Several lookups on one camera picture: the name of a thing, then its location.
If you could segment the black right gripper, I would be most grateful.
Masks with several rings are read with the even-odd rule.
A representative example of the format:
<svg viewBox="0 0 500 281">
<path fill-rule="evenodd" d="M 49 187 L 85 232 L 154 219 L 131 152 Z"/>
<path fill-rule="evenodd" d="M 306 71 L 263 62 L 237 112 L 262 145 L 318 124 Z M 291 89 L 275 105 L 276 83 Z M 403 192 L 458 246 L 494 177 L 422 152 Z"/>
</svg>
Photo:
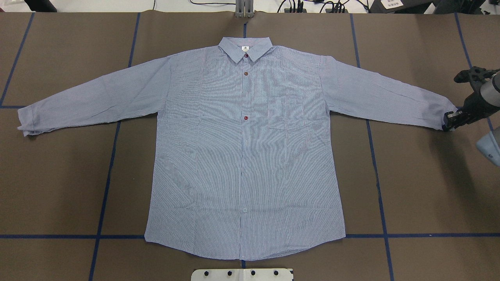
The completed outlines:
<svg viewBox="0 0 500 281">
<path fill-rule="evenodd" d="M 456 112 L 446 112 L 442 130 L 449 132 L 465 124 L 471 124 L 491 116 L 491 105 L 482 97 L 480 90 L 474 91 Z"/>
</svg>

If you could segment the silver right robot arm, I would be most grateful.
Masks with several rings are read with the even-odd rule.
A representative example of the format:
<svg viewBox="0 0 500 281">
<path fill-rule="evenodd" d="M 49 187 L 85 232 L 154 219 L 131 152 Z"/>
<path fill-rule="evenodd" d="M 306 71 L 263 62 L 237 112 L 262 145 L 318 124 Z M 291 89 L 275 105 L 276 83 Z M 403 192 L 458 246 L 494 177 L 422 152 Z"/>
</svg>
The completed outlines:
<svg viewBox="0 0 500 281">
<path fill-rule="evenodd" d="M 498 69 L 473 66 L 460 71 L 456 83 L 469 83 L 473 92 L 464 100 L 462 107 L 443 115 L 442 129 L 447 132 L 461 126 L 489 119 L 500 110 L 500 80 Z M 497 167 L 500 165 L 499 128 L 491 130 L 476 143 L 482 155 Z"/>
</svg>

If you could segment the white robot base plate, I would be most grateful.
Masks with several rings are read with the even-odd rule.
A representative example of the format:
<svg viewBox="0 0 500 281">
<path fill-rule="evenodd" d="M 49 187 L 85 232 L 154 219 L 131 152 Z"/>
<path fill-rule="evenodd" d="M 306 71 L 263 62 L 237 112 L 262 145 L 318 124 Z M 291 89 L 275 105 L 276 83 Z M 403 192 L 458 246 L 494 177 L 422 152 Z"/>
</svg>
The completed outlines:
<svg viewBox="0 0 500 281">
<path fill-rule="evenodd" d="M 292 269 L 206 269 L 195 270 L 191 281 L 294 281 Z"/>
</svg>

